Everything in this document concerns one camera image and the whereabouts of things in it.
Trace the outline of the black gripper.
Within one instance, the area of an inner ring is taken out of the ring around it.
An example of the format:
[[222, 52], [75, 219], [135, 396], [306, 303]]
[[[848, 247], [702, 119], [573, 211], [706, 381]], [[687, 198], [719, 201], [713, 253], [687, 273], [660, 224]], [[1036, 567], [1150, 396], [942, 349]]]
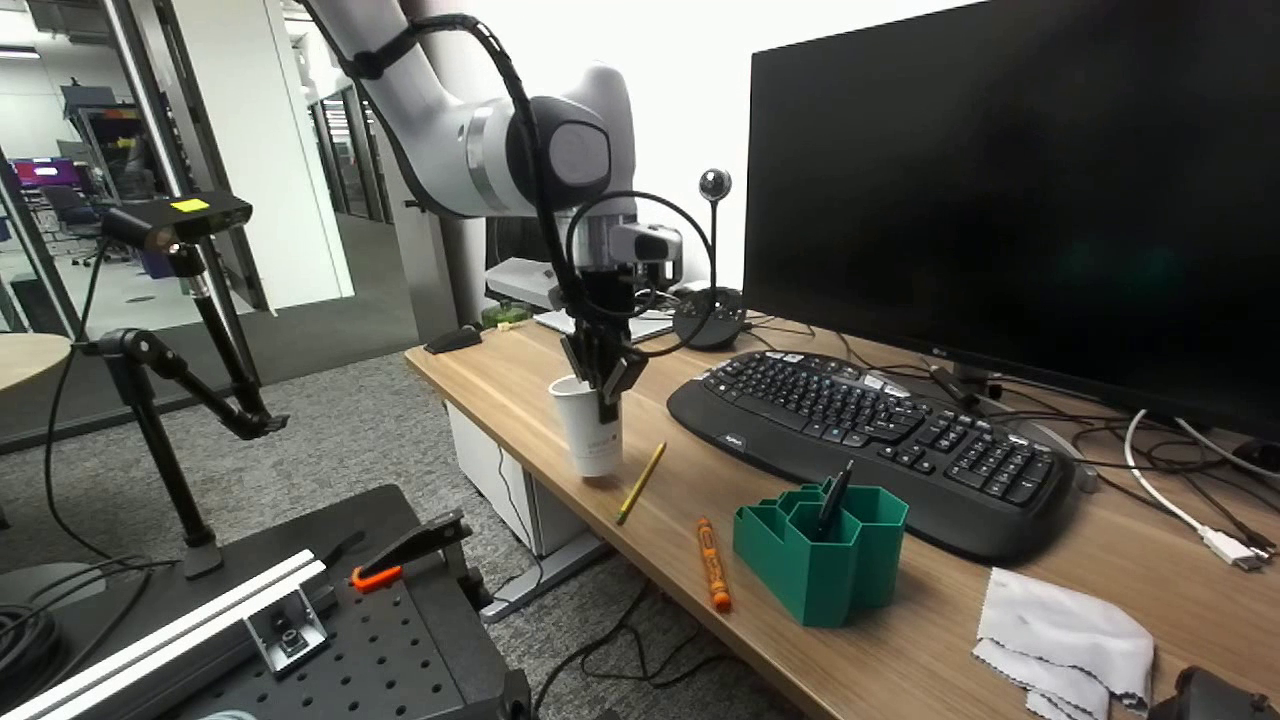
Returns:
[[[577, 279], [577, 332], [562, 342], [573, 374], [588, 384], [599, 384], [599, 349], [626, 343], [636, 317], [636, 279], [626, 273], [590, 273]], [[599, 421], [618, 421], [625, 392], [640, 381], [649, 357], [625, 349], [611, 374], [599, 384]]]

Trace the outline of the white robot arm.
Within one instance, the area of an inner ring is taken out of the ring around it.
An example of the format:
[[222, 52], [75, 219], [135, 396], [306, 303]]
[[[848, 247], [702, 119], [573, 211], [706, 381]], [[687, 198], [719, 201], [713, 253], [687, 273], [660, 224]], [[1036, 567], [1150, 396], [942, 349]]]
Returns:
[[[404, 0], [302, 0], [338, 72], [365, 94], [392, 139], [412, 198], [438, 217], [533, 217], [573, 317], [568, 369], [616, 421], [645, 374], [626, 320], [636, 312], [630, 99], [616, 70], [588, 70], [561, 97], [533, 97], [494, 40], [462, 12], [406, 17]], [[500, 97], [459, 99], [422, 40], [469, 31], [500, 78]]]

